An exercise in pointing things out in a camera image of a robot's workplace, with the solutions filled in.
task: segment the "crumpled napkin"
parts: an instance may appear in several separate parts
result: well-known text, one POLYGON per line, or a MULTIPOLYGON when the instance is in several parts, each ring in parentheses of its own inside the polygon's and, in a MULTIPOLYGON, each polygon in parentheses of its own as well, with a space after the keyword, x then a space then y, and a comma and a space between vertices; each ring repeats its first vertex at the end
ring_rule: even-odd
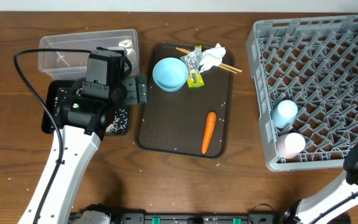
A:
POLYGON ((207 71, 212 68, 212 66, 219 66, 225 54, 226 49, 219 43, 216 44, 215 48, 205 50, 200 62, 200 65, 202 65, 200 72, 207 71))

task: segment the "blue bowl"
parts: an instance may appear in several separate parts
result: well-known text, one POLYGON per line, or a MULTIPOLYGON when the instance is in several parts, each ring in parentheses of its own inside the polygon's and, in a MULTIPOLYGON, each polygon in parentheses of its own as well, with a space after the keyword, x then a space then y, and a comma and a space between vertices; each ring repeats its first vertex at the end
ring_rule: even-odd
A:
POLYGON ((154 82, 165 91, 177 91, 187 81, 185 63, 177 58, 165 58, 153 68, 154 82))

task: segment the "carrot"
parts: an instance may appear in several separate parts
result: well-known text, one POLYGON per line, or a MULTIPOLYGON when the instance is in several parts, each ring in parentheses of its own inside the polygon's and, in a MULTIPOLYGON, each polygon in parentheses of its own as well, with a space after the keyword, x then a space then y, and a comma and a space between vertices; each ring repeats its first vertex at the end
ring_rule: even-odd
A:
POLYGON ((206 151, 208 150, 209 142, 211 141, 212 134, 214 133, 215 123, 216 123, 216 113, 214 111, 211 111, 208 113, 208 116, 206 117, 204 139, 203 139, 203 145, 201 147, 201 152, 203 152, 203 154, 205 154, 206 151))

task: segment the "gray crate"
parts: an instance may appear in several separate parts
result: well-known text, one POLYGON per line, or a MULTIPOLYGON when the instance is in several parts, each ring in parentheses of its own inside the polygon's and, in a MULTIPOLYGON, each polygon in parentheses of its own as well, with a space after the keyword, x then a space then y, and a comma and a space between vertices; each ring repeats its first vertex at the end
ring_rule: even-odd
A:
POLYGON ((257 21, 246 47, 266 166, 341 167, 358 142, 358 15, 257 21), (292 126, 278 129, 270 114, 284 99, 299 112, 292 126), (284 159, 275 143, 292 131, 304 135, 306 147, 284 159))

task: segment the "wooden chopstick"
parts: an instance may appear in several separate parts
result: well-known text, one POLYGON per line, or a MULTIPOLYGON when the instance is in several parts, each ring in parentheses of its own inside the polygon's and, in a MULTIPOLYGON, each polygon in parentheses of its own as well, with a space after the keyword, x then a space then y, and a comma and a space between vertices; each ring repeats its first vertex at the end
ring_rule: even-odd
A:
MULTIPOLYGON (((179 47, 177 47, 176 49, 181 51, 181 52, 183 52, 183 53, 185 53, 185 54, 190 53, 190 51, 186 50, 186 49, 182 49, 182 48, 179 48, 179 47)), ((225 63, 221 63, 219 65, 219 68, 223 68, 223 69, 225 69, 225 70, 227 70, 229 72, 235 73, 235 74, 237 74, 237 72, 242 72, 241 69, 233 67, 233 66, 230 66, 230 65, 226 65, 225 63)))

